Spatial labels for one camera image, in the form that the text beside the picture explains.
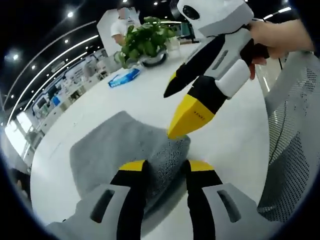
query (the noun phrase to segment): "green leaves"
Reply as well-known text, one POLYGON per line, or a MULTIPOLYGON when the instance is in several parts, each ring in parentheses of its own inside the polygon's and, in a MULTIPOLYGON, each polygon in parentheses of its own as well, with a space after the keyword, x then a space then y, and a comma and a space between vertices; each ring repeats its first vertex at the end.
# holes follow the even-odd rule
POLYGON ((125 45, 118 58, 122 66, 137 62, 142 55, 156 57, 158 52, 167 49, 166 42, 175 36, 175 32, 156 17, 144 18, 145 23, 140 27, 129 26, 125 36, 125 45))

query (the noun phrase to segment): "gray mesh chair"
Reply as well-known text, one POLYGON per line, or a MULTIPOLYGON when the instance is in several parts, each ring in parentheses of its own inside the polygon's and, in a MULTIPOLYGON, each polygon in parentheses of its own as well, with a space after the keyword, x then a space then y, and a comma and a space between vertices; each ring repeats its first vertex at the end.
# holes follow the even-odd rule
POLYGON ((311 189, 320 163, 320 62, 294 52, 265 97, 269 166, 258 212, 286 222, 311 189))

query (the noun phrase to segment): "blue tissue box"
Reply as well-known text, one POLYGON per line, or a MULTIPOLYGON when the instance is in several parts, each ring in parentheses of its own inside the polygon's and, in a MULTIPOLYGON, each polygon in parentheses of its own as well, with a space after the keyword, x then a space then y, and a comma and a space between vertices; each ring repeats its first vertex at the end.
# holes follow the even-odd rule
POLYGON ((139 69, 132 68, 125 75, 123 74, 116 75, 112 80, 108 82, 108 84, 111 88, 114 88, 122 84, 129 83, 132 80, 134 80, 139 75, 139 73, 140 73, 139 69))

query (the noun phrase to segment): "human hand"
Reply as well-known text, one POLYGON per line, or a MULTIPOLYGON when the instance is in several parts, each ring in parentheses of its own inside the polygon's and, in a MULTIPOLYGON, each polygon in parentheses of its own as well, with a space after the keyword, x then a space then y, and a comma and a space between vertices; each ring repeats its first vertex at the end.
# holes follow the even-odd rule
MULTIPOLYGON (((282 58, 289 52, 314 51, 312 40, 300 20, 287 21, 280 24, 253 21, 250 33, 255 44, 267 46, 272 59, 282 58)), ((253 80, 256 74, 255 65, 266 65, 267 60, 259 57, 249 66, 253 80)))

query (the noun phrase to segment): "ceiling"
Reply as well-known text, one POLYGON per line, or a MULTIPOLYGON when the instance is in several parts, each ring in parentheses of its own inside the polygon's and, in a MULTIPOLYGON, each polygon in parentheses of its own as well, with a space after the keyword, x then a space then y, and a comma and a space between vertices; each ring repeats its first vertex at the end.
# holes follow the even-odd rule
MULTIPOLYGON (((122 0, 2 0, 0 9, 0 29, 3 38, 0 45, 1 100, 5 101, 9 96, 4 109, 10 110, 14 106, 26 86, 50 61, 75 44, 97 35, 97 22, 107 10, 116 8, 119 1, 122 0), (73 12, 73 17, 67 17, 68 12, 73 12), (53 41, 56 42, 39 54, 53 41), (17 60, 13 60, 15 54, 19 56, 17 60), (14 84, 19 74, 35 56, 37 57, 14 84)), ((152 15, 159 18, 168 16, 168 19, 174 20, 169 8, 170 1, 157 1, 158 5, 155 6, 153 3, 156 0, 128 0, 131 5, 141 11, 140 19, 152 15)), ((262 19, 286 7, 288 0, 248 0, 247 3, 255 17, 262 19)), ((280 23, 293 18, 293 11, 288 11, 277 14, 268 21, 280 23)), ((87 46, 93 50, 103 45, 97 37, 72 49, 55 63, 67 58, 74 59, 84 53, 87 46)), ((50 70, 51 67, 48 67, 36 78, 20 102, 26 102, 33 96, 31 91, 36 91, 48 79, 47 74, 52 74, 50 70)))

